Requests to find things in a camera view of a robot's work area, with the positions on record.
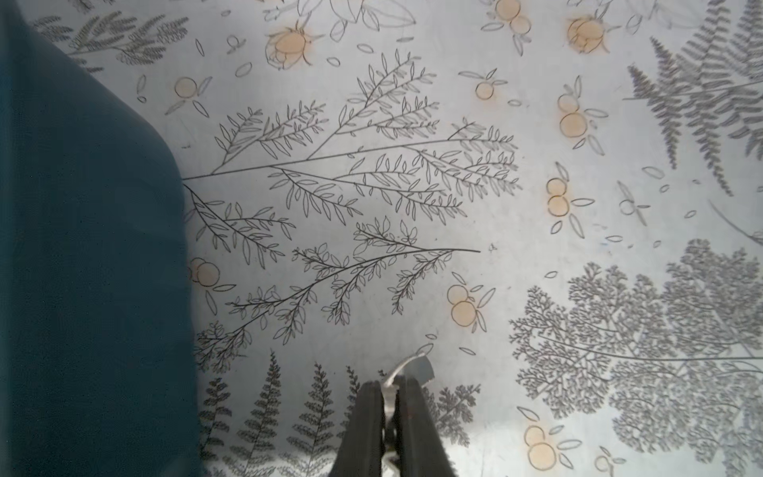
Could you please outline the silver wing nut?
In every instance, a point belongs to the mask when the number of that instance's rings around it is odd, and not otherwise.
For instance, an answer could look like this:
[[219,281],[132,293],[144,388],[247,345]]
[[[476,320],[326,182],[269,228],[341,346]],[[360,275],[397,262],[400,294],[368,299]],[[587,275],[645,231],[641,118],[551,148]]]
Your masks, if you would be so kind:
[[395,411],[399,383],[404,378],[416,379],[422,386],[434,380],[434,369],[425,353],[419,352],[405,358],[393,371],[381,379],[381,396],[386,415],[392,415]]

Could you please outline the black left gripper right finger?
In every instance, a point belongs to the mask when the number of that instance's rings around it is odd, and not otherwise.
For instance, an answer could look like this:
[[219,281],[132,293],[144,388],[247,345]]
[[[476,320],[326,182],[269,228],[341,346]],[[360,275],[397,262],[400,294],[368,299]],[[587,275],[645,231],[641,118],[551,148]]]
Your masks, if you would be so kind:
[[454,477],[455,472],[427,407],[421,384],[413,377],[397,380],[395,449],[402,477]]

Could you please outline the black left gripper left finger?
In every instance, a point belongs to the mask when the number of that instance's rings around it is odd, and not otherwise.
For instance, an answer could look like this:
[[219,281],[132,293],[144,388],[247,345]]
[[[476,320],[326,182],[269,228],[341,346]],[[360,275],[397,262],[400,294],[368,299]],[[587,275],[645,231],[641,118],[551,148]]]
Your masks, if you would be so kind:
[[329,476],[380,477],[384,427],[382,386],[378,381],[364,383]]

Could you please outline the teal plastic storage box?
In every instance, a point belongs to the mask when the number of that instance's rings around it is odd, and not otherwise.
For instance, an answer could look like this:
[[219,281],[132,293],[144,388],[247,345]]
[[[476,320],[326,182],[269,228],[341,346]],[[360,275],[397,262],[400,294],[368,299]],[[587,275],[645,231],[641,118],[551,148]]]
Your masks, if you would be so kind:
[[3,475],[201,474],[183,210],[158,132],[3,2]]

